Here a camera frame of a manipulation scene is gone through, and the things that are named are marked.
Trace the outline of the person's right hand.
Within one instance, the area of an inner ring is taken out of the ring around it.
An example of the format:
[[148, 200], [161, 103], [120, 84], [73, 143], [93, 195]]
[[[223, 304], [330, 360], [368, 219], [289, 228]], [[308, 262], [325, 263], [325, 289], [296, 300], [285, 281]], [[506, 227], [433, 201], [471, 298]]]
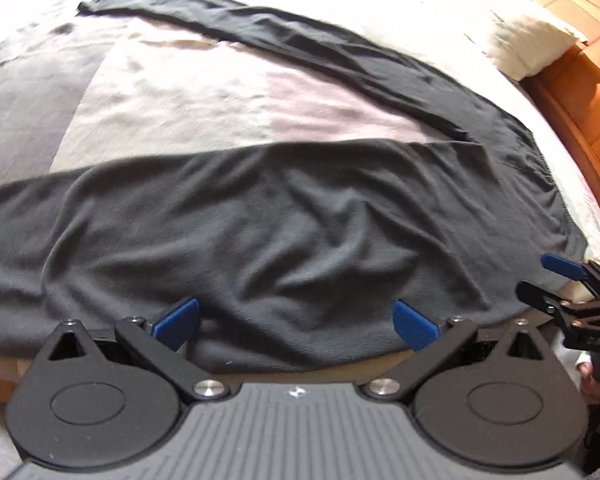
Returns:
[[600, 382], [594, 376], [592, 358], [588, 352], [582, 352], [577, 360], [576, 370], [580, 377], [580, 393], [588, 405], [600, 403]]

